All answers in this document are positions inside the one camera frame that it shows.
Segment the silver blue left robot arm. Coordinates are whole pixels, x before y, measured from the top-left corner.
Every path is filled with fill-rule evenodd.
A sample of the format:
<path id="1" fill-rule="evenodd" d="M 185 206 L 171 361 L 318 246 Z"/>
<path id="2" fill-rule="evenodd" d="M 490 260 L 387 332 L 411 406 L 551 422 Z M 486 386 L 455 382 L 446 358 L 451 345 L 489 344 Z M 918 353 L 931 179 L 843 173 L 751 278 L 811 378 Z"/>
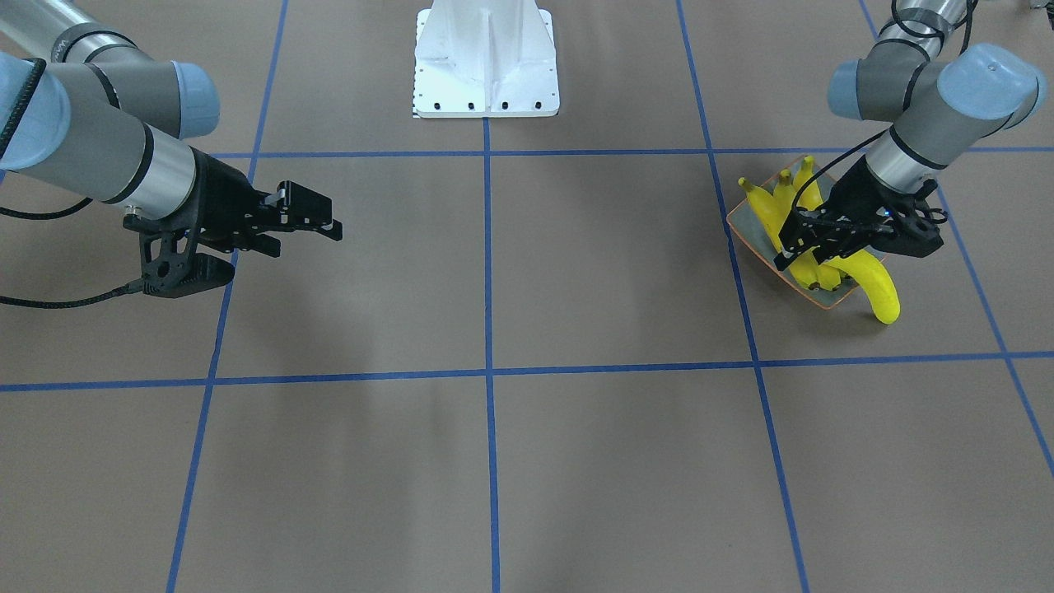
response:
<path id="1" fill-rule="evenodd" d="M 805 254 L 824 263 L 863 248 L 925 258 L 944 244 L 944 214 L 928 204 L 937 174 L 979 139 L 1023 123 L 1049 93 L 1042 71 L 998 45 L 939 60 L 970 8 L 968 1 L 893 1 L 867 56 L 833 73 L 832 112 L 889 130 L 833 184 L 822 206 L 790 210 L 777 269 Z"/>

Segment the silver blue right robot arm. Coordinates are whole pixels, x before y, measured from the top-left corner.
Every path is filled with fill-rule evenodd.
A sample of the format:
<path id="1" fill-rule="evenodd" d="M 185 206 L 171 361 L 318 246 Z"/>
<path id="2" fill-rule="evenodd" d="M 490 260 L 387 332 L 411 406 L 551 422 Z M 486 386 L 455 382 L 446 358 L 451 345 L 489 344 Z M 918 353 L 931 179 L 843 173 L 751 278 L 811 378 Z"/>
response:
<path id="1" fill-rule="evenodd" d="M 2 169 L 124 207 L 126 226 L 170 251 L 196 244 L 280 255 L 278 232 L 341 240 L 331 199 L 274 191 L 189 145 L 221 119 L 194 63 L 155 60 L 69 1 L 4 1 L 2 33 L 30 53 L 2 56 Z"/>

